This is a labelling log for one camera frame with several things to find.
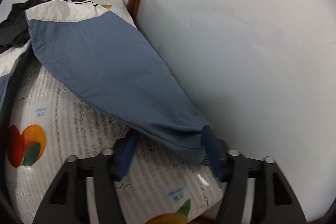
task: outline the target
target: silver screw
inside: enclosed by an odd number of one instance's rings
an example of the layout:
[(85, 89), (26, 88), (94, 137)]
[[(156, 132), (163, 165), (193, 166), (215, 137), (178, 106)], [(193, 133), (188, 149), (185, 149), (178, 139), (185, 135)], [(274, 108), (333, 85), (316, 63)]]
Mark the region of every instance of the silver screw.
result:
[(239, 151), (238, 150), (234, 150), (234, 149), (229, 150), (228, 154), (230, 156), (239, 156), (240, 155)]
[(113, 155), (114, 151), (113, 149), (108, 148), (108, 149), (104, 149), (101, 153), (103, 154), (103, 156), (110, 156), (110, 155)]
[(268, 164), (275, 163), (275, 159), (273, 159), (272, 157), (265, 157), (264, 161), (267, 162)]
[(71, 155), (67, 158), (67, 162), (74, 162), (77, 160), (77, 156), (76, 155)]

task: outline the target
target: metal bolt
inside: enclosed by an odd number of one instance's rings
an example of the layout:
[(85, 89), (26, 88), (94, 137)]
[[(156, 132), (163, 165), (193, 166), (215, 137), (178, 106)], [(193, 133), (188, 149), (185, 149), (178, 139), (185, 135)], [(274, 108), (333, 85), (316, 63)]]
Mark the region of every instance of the metal bolt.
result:
[(103, 154), (103, 156), (110, 156), (110, 155), (113, 155), (114, 151), (113, 149), (108, 148), (108, 149), (104, 149), (101, 153)]
[(273, 159), (272, 157), (265, 157), (264, 161), (267, 162), (268, 164), (275, 163), (275, 159)]
[(230, 156), (239, 156), (240, 155), (239, 151), (238, 150), (234, 150), (234, 149), (229, 150), (228, 154)]
[(67, 158), (67, 162), (74, 162), (77, 160), (77, 156), (76, 155), (71, 155)]

